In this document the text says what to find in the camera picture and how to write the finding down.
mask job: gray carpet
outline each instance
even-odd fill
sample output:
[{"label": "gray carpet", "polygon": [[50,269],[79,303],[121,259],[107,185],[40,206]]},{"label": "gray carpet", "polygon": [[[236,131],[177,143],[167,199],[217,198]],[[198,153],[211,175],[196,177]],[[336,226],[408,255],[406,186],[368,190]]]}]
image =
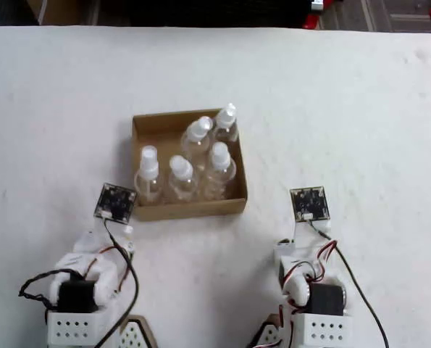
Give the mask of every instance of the gray carpet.
[{"label": "gray carpet", "polygon": [[321,16],[320,29],[431,33],[431,0],[344,0]]}]

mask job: open cardboard box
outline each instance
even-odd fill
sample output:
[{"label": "open cardboard box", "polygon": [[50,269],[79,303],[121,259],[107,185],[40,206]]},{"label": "open cardboard box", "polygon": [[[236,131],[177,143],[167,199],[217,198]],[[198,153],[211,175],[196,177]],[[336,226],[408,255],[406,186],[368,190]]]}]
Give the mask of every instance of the open cardboard box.
[{"label": "open cardboard box", "polygon": [[[200,116],[214,117],[220,109],[167,112],[163,114],[138,115],[133,118],[132,156],[133,170],[139,168],[141,148],[153,145],[157,148],[159,169],[167,182],[170,172],[169,160],[174,154],[183,154],[180,139],[186,128]],[[231,199],[209,202],[191,202],[185,204],[162,204],[157,206],[135,206],[139,220],[155,221],[166,219],[194,218],[207,215],[236,214],[244,210],[247,202],[246,175],[240,141],[231,150],[236,162],[236,177]]]}]

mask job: white spray nozzle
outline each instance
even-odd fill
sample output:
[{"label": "white spray nozzle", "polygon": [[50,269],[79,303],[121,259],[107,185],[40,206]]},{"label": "white spray nozzle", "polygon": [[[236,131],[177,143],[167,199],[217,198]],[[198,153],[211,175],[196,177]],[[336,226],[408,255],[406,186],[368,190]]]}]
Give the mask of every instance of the white spray nozzle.
[{"label": "white spray nozzle", "polygon": [[172,156],[170,168],[179,180],[189,180],[193,177],[193,166],[183,156]]},{"label": "white spray nozzle", "polygon": [[229,128],[236,121],[236,107],[229,103],[227,107],[221,109],[215,116],[217,125],[221,128]]},{"label": "white spray nozzle", "polygon": [[159,162],[157,161],[157,149],[154,146],[145,146],[141,149],[140,177],[153,180],[159,175]]},{"label": "white spray nozzle", "polygon": [[231,156],[225,143],[220,141],[215,143],[212,147],[210,157],[212,165],[216,170],[226,170],[230,166]]},{"label": "white spray nozzle", "polygon": [[201,141],[212,129],[213,124],[209,116],[202,116],[188,127],[188,138],[192,142]]}]

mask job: clear plastic bottle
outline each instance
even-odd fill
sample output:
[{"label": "clear plastic bottle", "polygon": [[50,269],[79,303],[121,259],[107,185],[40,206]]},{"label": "clear plastic bottle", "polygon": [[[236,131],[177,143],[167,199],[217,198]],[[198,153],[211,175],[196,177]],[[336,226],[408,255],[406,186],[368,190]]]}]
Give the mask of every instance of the clear plastic bottle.
[{"label": "clear plastic bottle", "polygon": [[159,174],[157,149],[145,146],[141,150],[140,168],[135,174],[135,189],[140,205],[157,205],[162,200],[162,176]]},{"label": "clear plastic bottle", "polygon": [[186,159],[202,173],[206,168],[207,154],[210,150],[209,131],[213,122],[209,116],[202,116],[191,123],[181,138],[181,148]]},{"label": "clear plastic bottle", "polygon": [[170,159],[169,200],[173,203],[191,202],[196,199],[198,180],[193,166],[183,156]]},{"label": "clear plastic bottle", "polygon": [[229,199],[236,176],[236,164],[225,143],[217,142],[210,151],[204,179],[203,198],[208,201]]},{"label": "clear plastic bottle", "polygon": [[238,140],[238,126],[236,125],[236,107],[229,103],[214,117],[215,127],[212,131],[212,142],[223,141],[230,149]]}]

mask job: white fabric surface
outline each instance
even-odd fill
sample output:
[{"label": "white fabric surface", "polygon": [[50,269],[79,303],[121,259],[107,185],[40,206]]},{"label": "white fabric surface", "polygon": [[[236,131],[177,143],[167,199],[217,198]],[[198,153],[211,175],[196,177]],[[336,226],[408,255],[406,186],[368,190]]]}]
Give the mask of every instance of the white fabric surface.
[{"label": "white fabric surface", "polygon": [[[324,185],[391,347],[431,347],[431,35],[81,27],[0,28],[0,347],[45,347],[17,292],[91,226],[103,182],[131,186],[131,117],[228,102],[245,212],[132,222],[133,312],[159,346],[244,347],[280,301],[288,189]],[[382,347],[353,315],[356,347]]]}]

